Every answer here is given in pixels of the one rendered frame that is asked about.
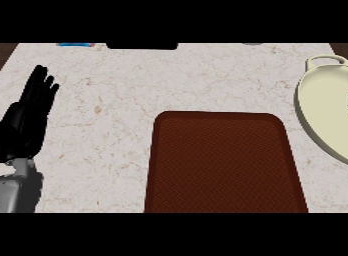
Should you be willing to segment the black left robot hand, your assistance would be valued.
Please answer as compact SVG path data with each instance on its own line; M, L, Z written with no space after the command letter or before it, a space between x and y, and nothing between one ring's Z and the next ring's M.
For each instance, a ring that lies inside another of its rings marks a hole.
M59 84L49 70L37 65L28 78L21 99L0 120L0 163L16 158L32 159L38 154L47 129Z

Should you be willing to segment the brown rectangular tray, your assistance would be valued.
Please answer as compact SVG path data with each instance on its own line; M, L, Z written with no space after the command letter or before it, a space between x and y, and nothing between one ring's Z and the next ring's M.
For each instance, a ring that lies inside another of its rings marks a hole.
M165 111L154 123L148 213L309 211L281 119Z

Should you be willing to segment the black appliance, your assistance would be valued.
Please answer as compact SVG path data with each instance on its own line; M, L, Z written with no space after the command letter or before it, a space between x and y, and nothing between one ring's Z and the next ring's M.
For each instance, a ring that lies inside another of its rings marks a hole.
M118 50L176 50L179 43L106 42L106 46Z

